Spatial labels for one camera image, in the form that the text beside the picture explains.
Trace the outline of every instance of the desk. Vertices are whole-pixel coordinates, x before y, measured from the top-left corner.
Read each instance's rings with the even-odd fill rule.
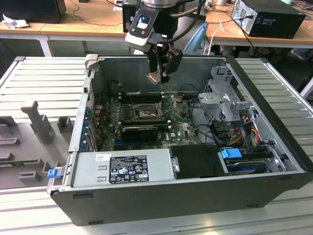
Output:
[[[76,15],[84,21],[95,24],[109,24],[104,26],[88,24],[75,17],[73,12],[78,7]],[[8,39],[34,39],[42,46],[45,56],[53,56],[50,49],[50,40],[83,41],[86,51],[86,41],[124,42],[126,34],[123,33],[122,12],[113,12],[113,5],[104,0],[91,0],[89,3],[79,3],[78,0],[65,0],[67,11],[60,24],[31,23],[29,28],[9,29],[0,25],[0,38]],[[218,7],[226,10],[229,6]],[[223,12],[209,12],[208,22],[230,20]],[[214,44],[249,46],[241,29],[234,22],[224,23],[226,30],[219,30],[214,37]],[[210,24],[206,35],[210,39],[219,24]],[[250,38],[256,47],[300,47],[313,48],[313,21],[304,20],[293,39]]]
[[[217,7],[226,11],[228,6]],[[206,16],[207,22],[229,21],[231,18],[224,12],[209,12]],[[219,28],[219,24],[209,24],[206,35],[211,39],[214,31]],[[226,30],[219,30],[214,36],[214,44],[249,46],[250,43],[245,38],[242,30],[235,22],[224,23]],[[282,38],[255,38],[249,37],[255,47],[289,47],[289,48],[313,48],[313,20],[304,20],[293,39]]]

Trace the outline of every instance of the power cable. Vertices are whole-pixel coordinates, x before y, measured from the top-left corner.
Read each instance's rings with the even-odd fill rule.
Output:
[[[71,3],[73,3],[73,4],[77,7],[77,9],[75,9],[75,10],[73,11],[74,16],[75,16],[76,18],[80,19],[81,21],[85,22],[86,24],[93,24],[93,25],[98,25],[98,26],[118,26],[118,25],[120,25],[120,24],[123,24],[123,22],[122,22],[122,23],[118,23],[118,24],[99,24],[99,23],[90,23],[90,22],[87,22],[87,21],[85,21],[83,18],[81,18],[79,15],[76,14],[76,12],[80,9],[80,6],[77,5],[76,3],[74,3],[72,0],[69,0],[69,1],[70,1]]]

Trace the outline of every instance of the computer tower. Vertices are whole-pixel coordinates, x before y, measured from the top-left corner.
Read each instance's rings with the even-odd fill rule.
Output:
[[[64,0],[1,0],[0,19],[3,14],[15,20],[57,24],[66,12]]]
[[[295,36],[305,16],[280,0],[237,0],[231,14],[250,37],[287,39]]]

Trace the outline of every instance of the power supply label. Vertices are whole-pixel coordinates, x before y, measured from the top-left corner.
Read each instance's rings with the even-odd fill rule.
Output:
[[[147,155],[111,157],[111,184],[124,184],[149,181]]]

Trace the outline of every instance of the white cable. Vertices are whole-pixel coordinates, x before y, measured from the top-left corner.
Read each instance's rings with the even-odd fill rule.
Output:
[[[241,20],[241,19],[243,19],[243,18],[236,18],[236,19],[233,19],[232,21]],[[215,30],[215,32],[213,33],[213,35],[212,35],[212,38],[211,38],[211,41],[210,41],[210,45],[209,45],[209,52],[207,53],[207,55],[210,55],[210,53],[211,53],[212,42],[213,42],[213,38],[214,38],[216,32],[219,31],[220,29],[226,30],[226,29],[222,26],[222,23],[225,23],[225,21],[221,21],[221,22],[220,22],[220,27],[217,28],[217,29]]]
[[[215,30],[215,32],[213,33],[213,35],[212,35],[212,38],[211,38],[211,41],[210,41],[210,45],[209,45],[209,52],[207,53],[208,55],[210,55],[210,53],[211,53],[212,42],[213,42],[214,35],[215,35],[216,32],[219,31],[220,29],[224,29],[224,30],[225,30],[225,28],[222,26],[222,21],[220,22],[220,27],[217,28],[217,29]]]

